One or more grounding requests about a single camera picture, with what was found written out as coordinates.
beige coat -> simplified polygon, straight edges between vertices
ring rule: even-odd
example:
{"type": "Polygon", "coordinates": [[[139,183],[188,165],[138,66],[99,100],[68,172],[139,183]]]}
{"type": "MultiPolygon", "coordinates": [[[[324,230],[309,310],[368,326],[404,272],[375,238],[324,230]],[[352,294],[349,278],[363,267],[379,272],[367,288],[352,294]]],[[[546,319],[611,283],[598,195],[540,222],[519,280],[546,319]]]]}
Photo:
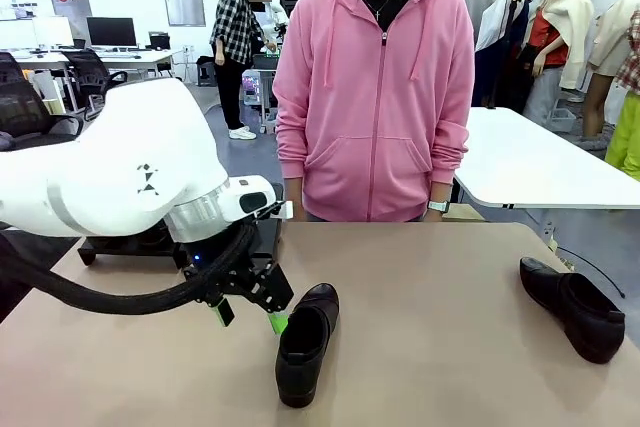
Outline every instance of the beige coat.
{"type": "Polygon", "coordinates": [[[614,77],[631,52],[626,34],[637,9],[640,9],[640,0],[618,0],[598,19],[598,31],[589,56],[589,62],[597,67],[596,73],[614,77]]]}
{"type": "Polygon", "coordinates": [[[591,0],[544,0],[542,16],[569,46],[560,87],[575,89],[585,59],[584,44],[593,17],[591,0]]]}

white sneaker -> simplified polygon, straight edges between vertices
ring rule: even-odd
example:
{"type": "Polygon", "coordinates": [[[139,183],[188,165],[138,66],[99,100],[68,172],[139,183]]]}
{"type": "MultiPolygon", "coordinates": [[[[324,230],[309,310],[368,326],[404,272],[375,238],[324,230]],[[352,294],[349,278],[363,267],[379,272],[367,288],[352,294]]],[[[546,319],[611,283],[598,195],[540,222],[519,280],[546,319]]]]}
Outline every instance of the white sneaker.
{"type": "Polygon", "coordinates": [[[239,129],[230,130],[229,138],[234,140],[253,140],[256,138],[256,134],[251,132],[248,127],[241,127],[239,129]]]}

leather shoe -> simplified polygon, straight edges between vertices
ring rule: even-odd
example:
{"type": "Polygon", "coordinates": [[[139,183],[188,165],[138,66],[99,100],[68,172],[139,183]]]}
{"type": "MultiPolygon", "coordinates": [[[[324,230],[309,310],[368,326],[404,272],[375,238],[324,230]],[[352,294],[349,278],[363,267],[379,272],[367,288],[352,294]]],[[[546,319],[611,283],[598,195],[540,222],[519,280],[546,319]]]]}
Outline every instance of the leather shoe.
{"type": "Polygon", "coordinates": [[[584,359],[606,364],[624,340],[624,314],[582,274],[561,274],[539,260],[520,260],[527,293],[564,324],[584,359]]]}
{"type": "Polygon", "coordinates": [[[313,401],[339,310],[336,289],[330,284],[318,284],[302,297],[289,316],[276,359],[276,382],[283,404],[301,408],[313,401]]]}

pink hoodie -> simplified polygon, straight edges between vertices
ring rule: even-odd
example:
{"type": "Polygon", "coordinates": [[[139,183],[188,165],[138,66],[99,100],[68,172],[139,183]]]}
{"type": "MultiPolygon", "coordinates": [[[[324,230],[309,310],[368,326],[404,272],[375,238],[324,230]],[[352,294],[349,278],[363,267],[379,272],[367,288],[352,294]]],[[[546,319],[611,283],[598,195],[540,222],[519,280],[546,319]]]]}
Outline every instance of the pink hoodie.
{"type": "Polygon", "coordinates": [[[284,178],[333,222],[422,215],[466,151],[473,27],[463,0],[409,0],[383,33],[362,0],[299,0],[273,84],[284,178]]]}

hoodie pocket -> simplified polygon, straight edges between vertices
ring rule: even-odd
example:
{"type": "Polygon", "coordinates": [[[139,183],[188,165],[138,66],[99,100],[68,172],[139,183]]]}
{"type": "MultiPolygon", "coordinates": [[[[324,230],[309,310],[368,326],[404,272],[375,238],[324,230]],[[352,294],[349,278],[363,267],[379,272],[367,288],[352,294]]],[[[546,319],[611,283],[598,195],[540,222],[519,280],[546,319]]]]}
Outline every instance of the hoodie pocket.
{"type": "Polygon", "coordinates": [[[379,138],[376,151],[372,215],[411,209],[429,199],[431,156],[411,139],[379,138]]]}
{"type": "Polygon", "coordinates": [[[312,213],[327,220],[365,220],[370,165],[371,138],[339,137],[317,156],[310,156],[304,194],[316,207],[312,213]]]}

